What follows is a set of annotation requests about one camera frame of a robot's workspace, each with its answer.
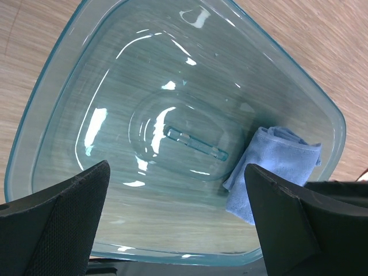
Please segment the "blue bear towel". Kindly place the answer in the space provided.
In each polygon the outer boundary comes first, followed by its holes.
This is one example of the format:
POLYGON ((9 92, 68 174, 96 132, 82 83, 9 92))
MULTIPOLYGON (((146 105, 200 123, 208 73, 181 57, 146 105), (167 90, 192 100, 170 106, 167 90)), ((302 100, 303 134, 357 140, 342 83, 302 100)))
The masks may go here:
POLYGON ((228 190, 225 210, 254 225, 244 172, 248 164, 256 164, 299 186, 305 185, 312 171, 321 164, 322 145, 308 144, 288 128, 260 127, 229 178, 223 183, 228 190))

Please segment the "translucent blue plastic bin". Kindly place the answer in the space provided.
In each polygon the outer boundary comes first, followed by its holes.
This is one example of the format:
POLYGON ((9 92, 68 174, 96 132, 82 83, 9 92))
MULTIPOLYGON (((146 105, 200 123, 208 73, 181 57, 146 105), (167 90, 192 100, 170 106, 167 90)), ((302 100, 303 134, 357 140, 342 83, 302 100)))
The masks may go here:
POLYGON ((82 1, 26 105, 5 200, 107 160, 92 252, 141 262, 242 266, 256 228, 225 210, 230 175, 259 127, 321 144, 330 178, 345 119, 234 1, 82 1))

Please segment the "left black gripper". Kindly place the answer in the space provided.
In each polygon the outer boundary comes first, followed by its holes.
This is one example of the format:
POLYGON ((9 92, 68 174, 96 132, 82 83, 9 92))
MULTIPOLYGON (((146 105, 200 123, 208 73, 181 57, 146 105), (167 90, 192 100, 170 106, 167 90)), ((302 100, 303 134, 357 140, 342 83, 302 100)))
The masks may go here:
POLYGON ((367 182, 301 187, 255 164, 244 177, 268 275, 367 274, 367 182))

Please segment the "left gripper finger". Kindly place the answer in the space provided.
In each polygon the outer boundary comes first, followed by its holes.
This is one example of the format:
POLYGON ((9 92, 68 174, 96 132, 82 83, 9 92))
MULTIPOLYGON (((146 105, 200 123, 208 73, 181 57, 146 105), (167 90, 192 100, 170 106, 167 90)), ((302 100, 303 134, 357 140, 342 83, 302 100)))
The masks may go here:
POLYGON ((1 205, 1 275, 85 275, 110 166, 1 205))

